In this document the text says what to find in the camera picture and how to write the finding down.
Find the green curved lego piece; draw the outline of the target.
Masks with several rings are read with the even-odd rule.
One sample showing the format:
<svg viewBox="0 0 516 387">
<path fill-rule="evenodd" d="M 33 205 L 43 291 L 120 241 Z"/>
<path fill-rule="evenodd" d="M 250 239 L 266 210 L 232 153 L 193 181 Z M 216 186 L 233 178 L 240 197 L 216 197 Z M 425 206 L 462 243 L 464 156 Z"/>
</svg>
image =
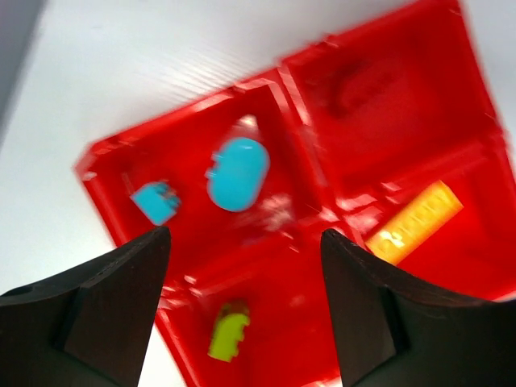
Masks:
<svg viewBox="0 0 516 387">
<path fill-rule="evenodd" d="M 223 304 L 214 321 L 208 356 L 223 362 L 232 362 L 239 354 L 239 344 L 243 341 L 245 328 L 250 322 L 250 310 L 244 300 Z"/>
</svg>

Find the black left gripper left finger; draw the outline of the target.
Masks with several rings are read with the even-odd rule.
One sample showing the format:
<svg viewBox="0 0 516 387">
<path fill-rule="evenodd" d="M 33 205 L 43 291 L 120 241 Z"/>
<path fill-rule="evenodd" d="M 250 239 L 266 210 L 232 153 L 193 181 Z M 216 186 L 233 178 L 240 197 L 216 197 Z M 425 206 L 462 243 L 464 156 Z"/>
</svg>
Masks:
<svg viewBox="0 0 516 387">
<path fill-rule="evenodd" d="M 136 386 L 171 235 L 123 246 L 1 296 L 3 386 Z"/>
</svg>

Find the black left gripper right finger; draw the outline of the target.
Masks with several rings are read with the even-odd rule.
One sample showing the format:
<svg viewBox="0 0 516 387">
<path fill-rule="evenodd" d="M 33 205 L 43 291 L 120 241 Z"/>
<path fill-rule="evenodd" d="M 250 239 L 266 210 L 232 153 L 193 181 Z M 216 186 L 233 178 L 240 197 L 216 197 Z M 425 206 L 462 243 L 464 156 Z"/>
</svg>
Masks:
<svg viewBox="0 0 516 387">
<path fill-rule="evenodd" d="M 514 385 L 514 301 L 433 285 L 334 229 L 321 261 L 343 385 Z"/>
</svg>

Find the small cyan square brick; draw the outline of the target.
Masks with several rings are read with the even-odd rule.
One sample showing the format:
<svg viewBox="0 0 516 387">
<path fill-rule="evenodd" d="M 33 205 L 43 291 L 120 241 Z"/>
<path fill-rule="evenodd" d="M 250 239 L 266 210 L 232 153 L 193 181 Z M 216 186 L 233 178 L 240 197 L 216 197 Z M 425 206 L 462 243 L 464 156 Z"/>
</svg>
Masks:
<svg viewBox="0 0 516 387">
<path fill-rule="evenodd" d="M 166 224 L 181 206 L 181 199 L 165 181 L 147 183 L 136 190 L 130 198 L 155 226 Z"/>
</svg>

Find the cyan rounded lego piece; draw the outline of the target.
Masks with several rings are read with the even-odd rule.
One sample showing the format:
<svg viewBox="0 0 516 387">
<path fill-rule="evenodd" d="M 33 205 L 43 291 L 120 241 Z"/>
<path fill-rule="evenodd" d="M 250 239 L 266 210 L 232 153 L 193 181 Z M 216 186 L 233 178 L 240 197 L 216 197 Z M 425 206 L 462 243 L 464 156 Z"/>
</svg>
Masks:
<svg viewBox="0 0 516 387">
<path fill-rule="evenodd" d="M 256 201 L 267 176 L 270 159 L 258 141 L 235 137 L 213 155 L 213 167 L 206 171 L 211 201 L 230 212 L 242 212 Z"/>
</svg>

